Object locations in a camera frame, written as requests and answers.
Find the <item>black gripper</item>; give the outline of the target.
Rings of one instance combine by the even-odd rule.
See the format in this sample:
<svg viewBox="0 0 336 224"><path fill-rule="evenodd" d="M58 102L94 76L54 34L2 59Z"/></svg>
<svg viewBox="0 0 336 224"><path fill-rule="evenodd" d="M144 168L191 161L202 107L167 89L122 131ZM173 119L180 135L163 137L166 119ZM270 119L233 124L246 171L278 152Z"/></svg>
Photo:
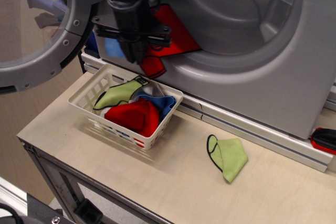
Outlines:
<svg viewBox="0 0 336 224"><path fill-rule="evenodd" d="M171 28L159 21L148 4L106 1L91 20L100 37L116 39L126 59L142 64L149 46L169 47Z"/></svg>

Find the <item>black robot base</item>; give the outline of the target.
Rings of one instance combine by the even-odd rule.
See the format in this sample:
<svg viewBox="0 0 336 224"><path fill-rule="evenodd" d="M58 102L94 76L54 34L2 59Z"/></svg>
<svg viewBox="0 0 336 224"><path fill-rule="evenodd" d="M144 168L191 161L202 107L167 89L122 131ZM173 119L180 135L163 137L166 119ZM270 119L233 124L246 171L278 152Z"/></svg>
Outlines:
<svg viewBox="0 0 336 224"><path fill-rule="evenodd" d="M63 215L32 196L24 198L1 194L1 223L73 223Z"/></svg>

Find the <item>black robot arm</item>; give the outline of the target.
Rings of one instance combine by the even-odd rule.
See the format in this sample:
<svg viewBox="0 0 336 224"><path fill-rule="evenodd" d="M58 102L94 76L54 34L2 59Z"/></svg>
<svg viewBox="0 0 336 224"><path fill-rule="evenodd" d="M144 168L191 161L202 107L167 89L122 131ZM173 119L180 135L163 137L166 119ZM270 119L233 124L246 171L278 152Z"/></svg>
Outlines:
<svg viewBox="0 0 336 224"><path fill-rule="evenodd" d="M117 40L129 62L142 64L150 46L170 46L170 26L154 16L160 10L160 2L154 7L150 6L149 0L106 2L112 12L92 19L96 34Z"/></svg>

